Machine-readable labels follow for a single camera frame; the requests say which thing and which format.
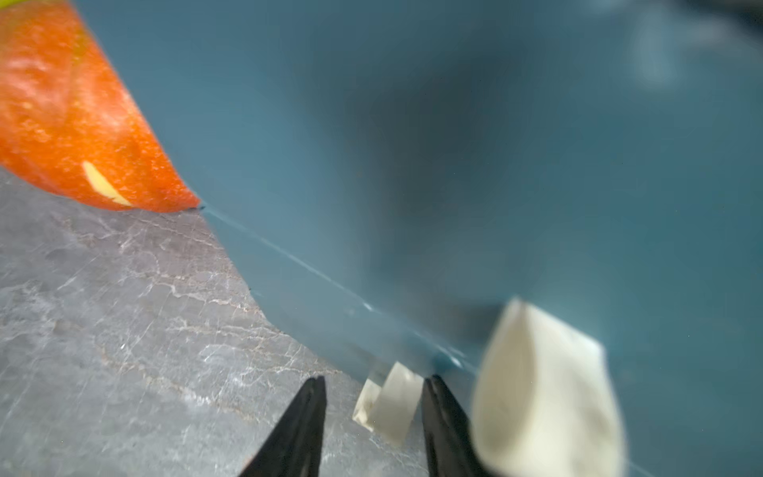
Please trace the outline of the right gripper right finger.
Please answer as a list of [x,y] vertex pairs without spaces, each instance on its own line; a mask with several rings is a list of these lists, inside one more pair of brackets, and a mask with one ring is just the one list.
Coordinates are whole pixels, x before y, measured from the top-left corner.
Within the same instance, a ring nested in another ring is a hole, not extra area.
[[469,417],[437,375],[423,383],[422,423],[430,476],[491,476],[472,446]]

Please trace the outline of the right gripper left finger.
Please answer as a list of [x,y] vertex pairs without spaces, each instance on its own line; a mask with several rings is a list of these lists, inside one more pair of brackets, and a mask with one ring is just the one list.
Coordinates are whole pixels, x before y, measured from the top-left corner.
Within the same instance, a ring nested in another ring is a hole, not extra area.
[[240,477],[318,477],[326,407],[325,379],[307,379]]

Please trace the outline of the teal drawer cabinet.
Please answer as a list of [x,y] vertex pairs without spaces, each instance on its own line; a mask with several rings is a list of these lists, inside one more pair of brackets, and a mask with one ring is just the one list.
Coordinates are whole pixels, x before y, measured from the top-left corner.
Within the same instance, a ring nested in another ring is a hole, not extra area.
[[80,1],[183,181],[477,365],[599,341],[631,476],[762,472],[758,1]]

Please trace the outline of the teal drawer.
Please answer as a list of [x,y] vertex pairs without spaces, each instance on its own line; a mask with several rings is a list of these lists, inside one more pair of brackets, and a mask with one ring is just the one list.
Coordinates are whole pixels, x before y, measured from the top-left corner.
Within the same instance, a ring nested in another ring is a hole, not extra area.
[[203,216],[266,318],[362,383],[355,423],[403,445],[432,375],[469,409],[477,365],[443,335],[381,310],[211,207]]

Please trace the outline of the orange pumpkin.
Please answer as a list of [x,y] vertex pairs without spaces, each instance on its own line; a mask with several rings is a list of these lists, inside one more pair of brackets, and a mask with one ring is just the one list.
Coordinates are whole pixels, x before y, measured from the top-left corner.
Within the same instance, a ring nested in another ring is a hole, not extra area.
[[200,204],[69,1],[1,4],[1,164],[99,209]]

